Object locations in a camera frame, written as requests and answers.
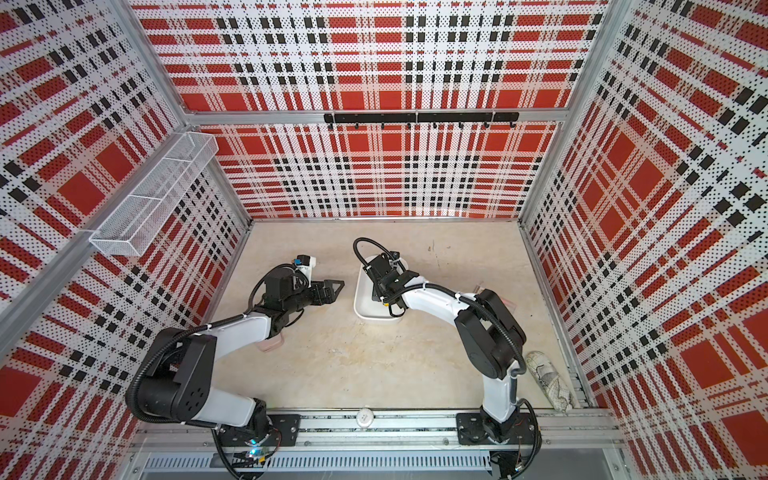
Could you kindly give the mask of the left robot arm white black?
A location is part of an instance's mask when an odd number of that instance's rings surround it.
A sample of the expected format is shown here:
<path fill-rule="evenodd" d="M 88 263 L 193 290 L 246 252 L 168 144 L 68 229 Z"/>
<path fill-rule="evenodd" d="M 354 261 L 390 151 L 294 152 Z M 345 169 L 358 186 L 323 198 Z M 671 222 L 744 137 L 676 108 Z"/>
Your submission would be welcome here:
<path fill-rule="evenodd" d="M 139 420 L 201 428 L 233 427 L 262 438 L 272 430 L 266 403 L 213 386 L 216 361 L 251 344 L 268 349 L 309 307 L 334 303 L 342 280 L 315 280 L 316 259 L 300 255 L 270 269 L 237 315 L 157 334 L 127 387 L 125 402 Z"/>

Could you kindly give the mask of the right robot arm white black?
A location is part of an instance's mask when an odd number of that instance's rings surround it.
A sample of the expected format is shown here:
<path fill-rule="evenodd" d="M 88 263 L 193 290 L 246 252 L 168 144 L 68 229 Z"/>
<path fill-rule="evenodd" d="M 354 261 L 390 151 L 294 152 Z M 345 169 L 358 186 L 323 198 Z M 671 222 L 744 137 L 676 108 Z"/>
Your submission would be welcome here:
<path fill-rule="evenodd" d="M 414 311 L 454 327 L 474 368 L 483 376 L 482 412 L 502 424 L 519 409 L 517 380 L 526 373 L 526 335 L 494 291 L 463 293 L 407 268 L 400 254 L 367 237 L 352 243 L 361 263 L 355 309 L 364 320 L 395 321 Z"/>

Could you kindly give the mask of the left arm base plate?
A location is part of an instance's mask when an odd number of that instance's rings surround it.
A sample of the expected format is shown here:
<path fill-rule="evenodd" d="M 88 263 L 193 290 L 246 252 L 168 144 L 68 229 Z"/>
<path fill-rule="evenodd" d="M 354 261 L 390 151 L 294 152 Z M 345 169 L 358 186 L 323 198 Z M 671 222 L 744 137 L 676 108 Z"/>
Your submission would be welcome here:
<path fill-rule="evenodd" d="M 218 437 L 224 447 L 292 447 L 300 421 L 298 414 L 267 414 L 252 425 L 222 426 Z"/>

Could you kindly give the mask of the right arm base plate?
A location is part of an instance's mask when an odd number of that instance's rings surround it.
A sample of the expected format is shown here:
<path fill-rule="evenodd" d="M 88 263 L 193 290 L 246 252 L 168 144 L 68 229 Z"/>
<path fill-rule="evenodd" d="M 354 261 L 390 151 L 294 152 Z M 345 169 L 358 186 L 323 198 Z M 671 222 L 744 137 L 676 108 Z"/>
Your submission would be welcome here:
<path fill-rule="evenodd" d="M 529 412 L 515 411 L 498 422 L 483 410 L 459 413 L 455 417 L 457 438 L 461 445 L 533 445 L 541 434 Z"/>

